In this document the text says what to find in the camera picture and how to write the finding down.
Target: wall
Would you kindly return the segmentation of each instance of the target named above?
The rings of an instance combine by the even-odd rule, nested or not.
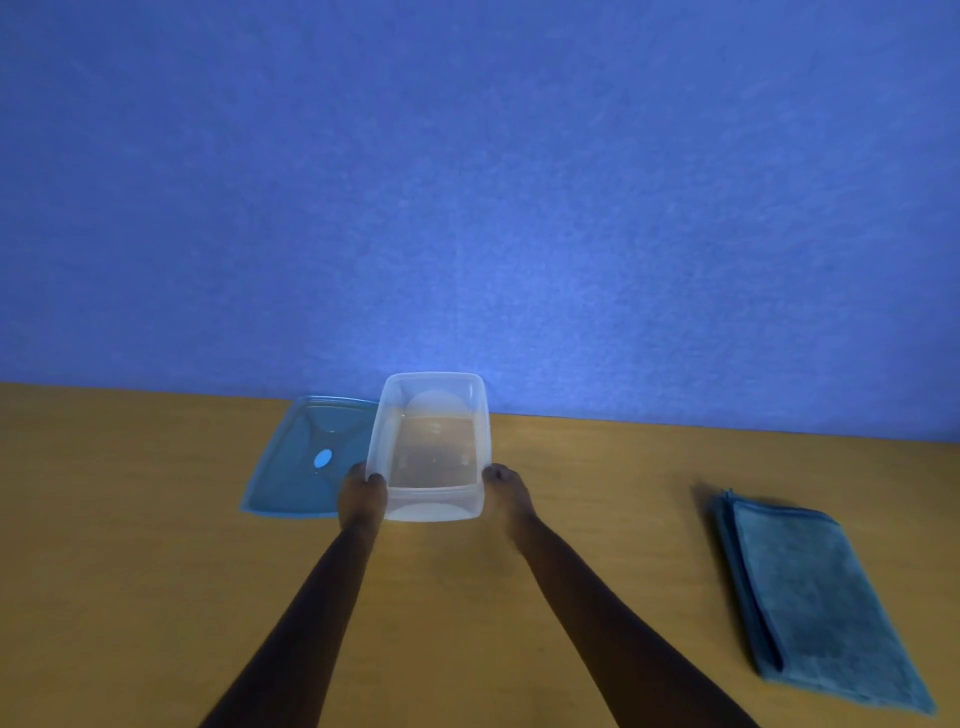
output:
[[[951,0],[0,18],[2,379],[960,440]]]

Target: hand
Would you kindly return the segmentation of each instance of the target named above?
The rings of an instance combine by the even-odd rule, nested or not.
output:
[[[523,478],[506,465],[493,463],[484,468],[483,482],[493,516],[503,523],[507,535],[515,540],[519,530],[537,518]]]
[[[366,477],[367,464],[357,463],[340,487],[337,514],[342,529],[357,526],[376,535],[387,510],[387,481],[383,475]]]

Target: blue oval button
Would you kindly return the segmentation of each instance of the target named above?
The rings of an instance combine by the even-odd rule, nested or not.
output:
[[[333,458],[333,450],[322,449],[317,453],[317,457],[313,459],[314,468],[322,468]]]

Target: wooden table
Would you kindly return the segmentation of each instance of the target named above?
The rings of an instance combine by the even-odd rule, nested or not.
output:
[[[288,402],[0,385],[0,723],[192,726],[333,539],[237,509]],[[960,725],[960,447],[492,418],[494,456],[624,600],[763,726],[926,718],[755,675],[711,490],[846,528]],[[322,726],[613,726],[519,557],[488,523],[384,525]]]

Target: microfiber cloth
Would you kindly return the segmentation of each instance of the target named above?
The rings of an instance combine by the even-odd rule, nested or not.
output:
[[[936,712],[839,523],[731,491],[713,514],[764,680]]]

